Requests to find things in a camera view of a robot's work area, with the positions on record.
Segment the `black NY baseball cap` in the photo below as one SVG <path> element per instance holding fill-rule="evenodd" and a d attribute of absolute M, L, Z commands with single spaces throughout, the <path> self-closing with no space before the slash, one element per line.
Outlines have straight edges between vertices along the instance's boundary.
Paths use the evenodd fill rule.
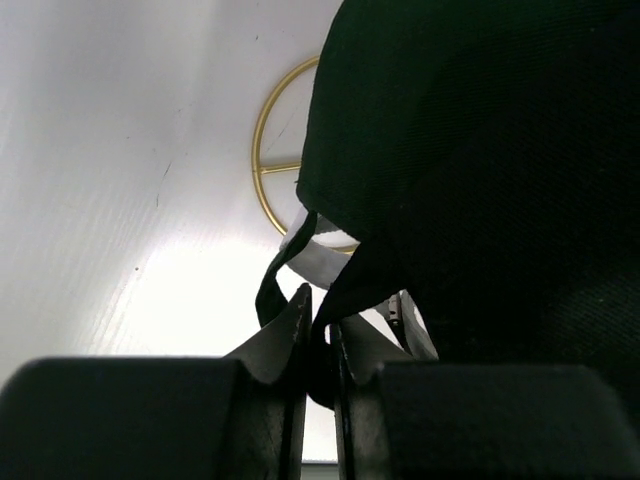
<path fill-rule="evenodd" d="M 639 5 L 346 1 L 297 194 L 359 245 L 325 329 L 407 291 L 439 358 L 582 364 L 639 409 Z"/>

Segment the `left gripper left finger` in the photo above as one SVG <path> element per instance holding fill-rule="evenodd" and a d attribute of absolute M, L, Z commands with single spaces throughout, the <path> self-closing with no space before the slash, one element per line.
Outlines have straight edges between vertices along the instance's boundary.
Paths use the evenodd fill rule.
<path fill-rule="evenodd" d="M 5 479 L 297 479 L 311 290 L 221 358 L 41 358 L 1 391 Z"/>

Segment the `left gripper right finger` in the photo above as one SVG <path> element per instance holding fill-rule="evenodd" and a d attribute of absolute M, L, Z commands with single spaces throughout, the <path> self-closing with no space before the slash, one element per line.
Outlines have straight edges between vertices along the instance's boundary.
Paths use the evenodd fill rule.
<path fill-rule="evenodd" d="M 344 479 L 635 479 L 618 394 L 578 366 L 420 362 L 367 321 L 331 330 Z"/>

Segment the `gold wire hat stand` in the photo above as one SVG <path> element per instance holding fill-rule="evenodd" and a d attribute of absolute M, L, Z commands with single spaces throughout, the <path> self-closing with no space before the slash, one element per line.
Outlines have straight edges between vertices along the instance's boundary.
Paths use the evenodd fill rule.
<path fill-rule="evenodd" d="M 263 213 L 266 215 L 266 218 L 271 225 L 281 235 L 285 235 L 288 232 L 288 227 L 281 221 L 271 206 L 266 194 L 263 178 L 267 175 L 299 170 L 301 167 L 301 161 L 298 160 L 295 162 L 264 165 L 261 157 L 263 135 L 269 116 L 283 92 L 301 75 L 315 68 L 319 63 L 319 58 L 319 55 L 311 56 L 281 77 L 263 102 L 253 129 L 250 147 L 250 166 L 253 188 Z"/>

